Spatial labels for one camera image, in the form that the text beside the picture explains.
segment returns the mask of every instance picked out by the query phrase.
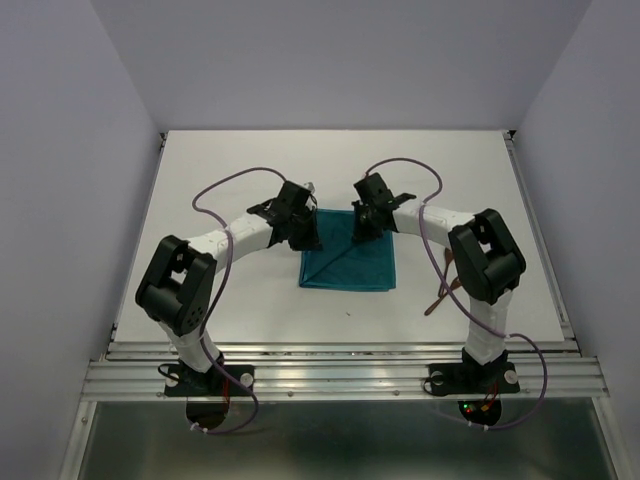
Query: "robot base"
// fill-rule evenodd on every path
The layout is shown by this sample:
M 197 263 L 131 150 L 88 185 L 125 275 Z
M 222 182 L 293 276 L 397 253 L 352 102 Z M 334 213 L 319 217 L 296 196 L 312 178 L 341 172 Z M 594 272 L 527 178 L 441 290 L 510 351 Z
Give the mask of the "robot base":
M 229 375 L 238 381 L 244 374 L 249 374 L 251 378 L 255 378 L 255 367 L 253 365 L 228 365 L 224 368 Z M 223 395 L 225 378 L 213 367 L 206 373 L 200 373 L 180 362 L 168 365 L 167 372 L 169 375 L 177 376 L 180 379 L 180 382 L 174 386 L 165 384 L 164 394 L 167 397 L 222 397 Z M 229 396 L 248 397 L 249 394 L 237 385 L 230 383 Z
M 501 395 L 518 393 L 520 384 L 516 368 L 507 361 L 507 355 L 505 350 L 493 362 L 480 365 L 463 349 L 462 362 L 427 365 L 429 378 L 425 380 L 423 389 L 436 397 L 475 395 L 486 394 L 497 384 Z

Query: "white wall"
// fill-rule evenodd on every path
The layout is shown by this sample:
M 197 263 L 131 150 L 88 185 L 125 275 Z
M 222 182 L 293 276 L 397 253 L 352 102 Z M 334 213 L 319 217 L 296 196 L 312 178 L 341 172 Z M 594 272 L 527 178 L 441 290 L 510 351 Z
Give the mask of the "white wall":
M 158 135 L 88 1 L 3 1 L 0 65 L 0 476 L 57 478 Z
M 639 25 L 637 0 L 594 0 L 516 135 L 573 326 L 601 361 L 636 459 Z
M 588 0 L 92 0 L 162 130 L 515 128 Z

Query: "white table surface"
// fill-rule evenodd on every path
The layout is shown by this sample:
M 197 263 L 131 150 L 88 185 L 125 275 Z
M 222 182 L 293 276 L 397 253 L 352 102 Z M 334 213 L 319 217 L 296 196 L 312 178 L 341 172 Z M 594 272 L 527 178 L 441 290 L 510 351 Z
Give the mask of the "white table surface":
M 353 183 L 372 163 L 412 157 L 439 171 L 444 191 L 432 204 L 460 211 L 491 207 L 505 219 L 526 260 L 507 330 L 538 341 L 563 340 L 501 132 L 455 131 L 172 131 L 153 189 L 130 281 L 119 316 L 118 342 L 167 341 L 134 302 L 138 283 L 158 241 L 214 230 L 213 220 L 191 209 L 205 186 L 238 170 L 269 166 L 287 178 L 312 181 L 320 208 L 351 209 Z M 409 164 L 378 170 L 395 195 L 426 196 L 430 173 Z M 258 172 L 211 192 L 202 200 L 227 221 L 275 196 L 280 180 Z M 445 300 L 429 317 L 438 282 L 418 237 L 394 234 L 397 288 L 355 293 L 298 287 L 300 253 L 287 245 L 254 253 L 233 265 L 210 323 L 214 342 L 462 342 L 468 320 Z M 437 258 L 443 249 L 434 245 Z M 458 295 L 468 304 L 462 289 Z

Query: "teal towel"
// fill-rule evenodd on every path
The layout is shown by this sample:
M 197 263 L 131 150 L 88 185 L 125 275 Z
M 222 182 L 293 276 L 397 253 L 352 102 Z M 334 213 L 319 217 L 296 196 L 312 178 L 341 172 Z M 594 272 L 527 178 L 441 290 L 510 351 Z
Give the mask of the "teal towel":
M 393 237 L 385 232 L 372 242 L 351 242 L 352 211 L 318 210 L 322 250 L 302 252 L 299 285 L 353 292 L 396 288 Z

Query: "glass panel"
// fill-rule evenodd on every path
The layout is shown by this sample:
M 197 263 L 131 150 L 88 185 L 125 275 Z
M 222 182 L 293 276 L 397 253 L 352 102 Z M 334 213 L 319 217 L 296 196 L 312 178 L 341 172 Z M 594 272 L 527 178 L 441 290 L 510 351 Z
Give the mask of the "glass panel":
M 181 403 L 103 403 L 80 478 L 615 478 L 590 399 L 547 400 L 531 421 L 489 433 L 430 413 L 436 405 L 456 414 L 431 401 L 263 405 L 245 431 L 215 437 L 190 432 Z M 507 421 L 532 402 L 503 405 Z

